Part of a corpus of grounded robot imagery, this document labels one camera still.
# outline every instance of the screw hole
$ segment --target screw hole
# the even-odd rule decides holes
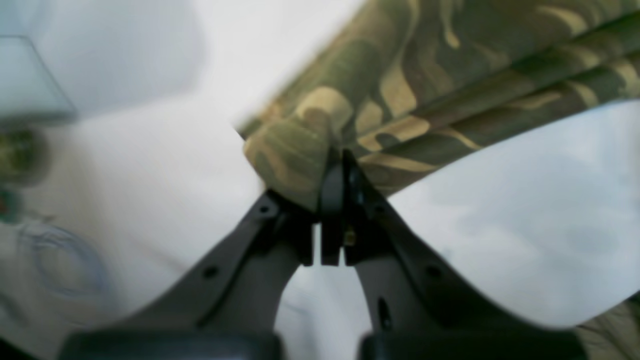
[[[435,265],[427,266],[427,275],[434,280],[440,280],[442,278],[442,270]]]
[[[202,272],[202,277],[204,277],[205,279],[211,279],[212,277],[216,276],[217,274],[218,274],[218,268],[216,268],[215,266],[208,266]]]
[[[389,306],[383,298],[378,299],[378,317],[380,318],[380,325],[383,330],[389,331],[393,328],[391,314],[389,313]]]

